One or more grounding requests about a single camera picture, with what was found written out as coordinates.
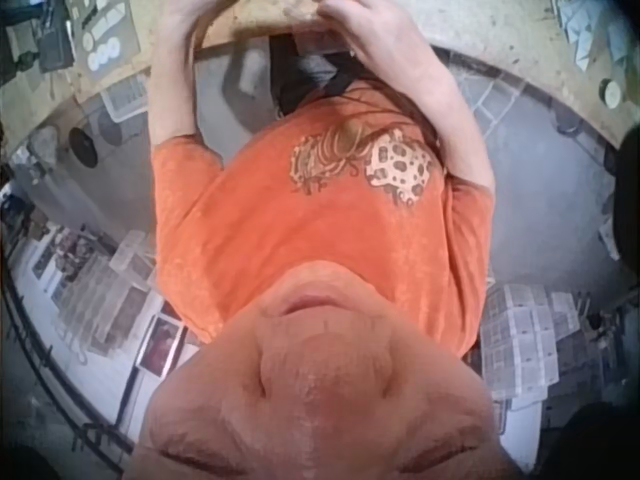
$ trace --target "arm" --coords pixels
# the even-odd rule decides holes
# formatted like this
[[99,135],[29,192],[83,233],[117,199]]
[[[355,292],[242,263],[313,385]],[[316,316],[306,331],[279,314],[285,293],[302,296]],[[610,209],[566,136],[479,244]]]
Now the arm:
[[219,13],[228,0],[166,0],[156,31],[149,82],[152,146],[198,132],[193,71],[193,32],[204,14]]
[[495,190],[487,147],[456,81],[407,12],[391,0],[319,0],[318,14],[362,63],[407,95],[438,132],[452,175]]

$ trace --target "hand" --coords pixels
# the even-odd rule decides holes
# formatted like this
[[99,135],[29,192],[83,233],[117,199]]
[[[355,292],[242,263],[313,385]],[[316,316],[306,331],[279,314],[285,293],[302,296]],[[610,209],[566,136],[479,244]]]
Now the hand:
[[392,0],[316,0],[318,15],[360,61],[395,90],[413,90],[444,69],[409,14]]

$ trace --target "photo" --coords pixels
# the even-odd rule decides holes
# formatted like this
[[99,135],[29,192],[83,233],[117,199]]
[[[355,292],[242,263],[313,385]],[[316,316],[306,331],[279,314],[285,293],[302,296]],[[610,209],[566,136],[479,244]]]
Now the photo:
[[183,327],[164,318],[156,317],[153,321],[147,340],[143,344],[138,366],[164,378],[171,369]]

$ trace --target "picture frame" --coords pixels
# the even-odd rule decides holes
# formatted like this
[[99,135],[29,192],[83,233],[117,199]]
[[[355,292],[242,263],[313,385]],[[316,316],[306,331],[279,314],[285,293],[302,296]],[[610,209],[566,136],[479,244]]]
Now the picture frame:
[[155,315],[138,352],[136,367],[166,378],[175,367],[186,333],[186,326],[179,320],[162,313]]

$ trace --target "gray floor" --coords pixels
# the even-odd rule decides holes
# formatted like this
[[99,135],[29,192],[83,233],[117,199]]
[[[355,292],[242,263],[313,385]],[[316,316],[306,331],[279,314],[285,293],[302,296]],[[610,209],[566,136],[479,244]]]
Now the gray floor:
[[[198,65],[199,124],[226,162],[275,118],[266,42],[249,47],[248,53],[242,46],[223,47]],[[625,288],[627,277],[598,238],[614,183],[602,167],[602,140],[590,129],[576,139],[558,134],[549,98],[519,79],[459,56],[443,58],[485,132],[497,176],[491,249],[496,279],[588,291],[595,307],[603,305]],[[101,157],[98,168],[86,169],[63,152],[61,168],[49,180],[58,194],[47,185],[29,191],[49,210],[56,207],[54,219],[82,218],[116,239],[130,229],[152,232],[146,116],[121,124],[123,144],[116,148],[99,133],[100,98],[84,108],[84,127]]]

